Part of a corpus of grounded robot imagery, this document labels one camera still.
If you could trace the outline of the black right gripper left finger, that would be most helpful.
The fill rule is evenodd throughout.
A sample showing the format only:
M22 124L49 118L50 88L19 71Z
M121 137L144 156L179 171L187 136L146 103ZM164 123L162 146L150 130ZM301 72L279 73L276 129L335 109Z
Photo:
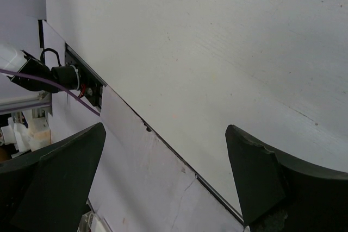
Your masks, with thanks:
M103 152L94 124L1 163L1 231L77 231Z

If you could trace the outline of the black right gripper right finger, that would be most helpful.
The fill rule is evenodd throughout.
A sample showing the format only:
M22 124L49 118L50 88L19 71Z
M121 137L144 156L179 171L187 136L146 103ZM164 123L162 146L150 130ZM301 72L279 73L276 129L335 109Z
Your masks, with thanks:
M244 227L347 231L347 173L299 159L235 125L225 132Z

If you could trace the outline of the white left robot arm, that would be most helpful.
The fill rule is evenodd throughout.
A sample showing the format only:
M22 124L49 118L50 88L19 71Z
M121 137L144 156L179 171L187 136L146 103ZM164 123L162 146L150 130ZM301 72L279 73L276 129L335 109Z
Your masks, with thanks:
M28 63L25 53L8 43L1 43L1 69L10 72L21 72Z

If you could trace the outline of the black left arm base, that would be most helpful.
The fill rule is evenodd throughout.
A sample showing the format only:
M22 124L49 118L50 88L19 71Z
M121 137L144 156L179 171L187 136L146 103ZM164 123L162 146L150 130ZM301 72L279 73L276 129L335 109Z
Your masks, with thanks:
M11 82L29 91L58 93L65 89L76 90L79 92L79 99L86 98L93 107L101 109L105 83L89 70L68 45L65 46L65 64L61 63L58 52L53 48L44 48L39 59L28 52L24 53L28 63L20 73L36 76L41 80L10 76Z

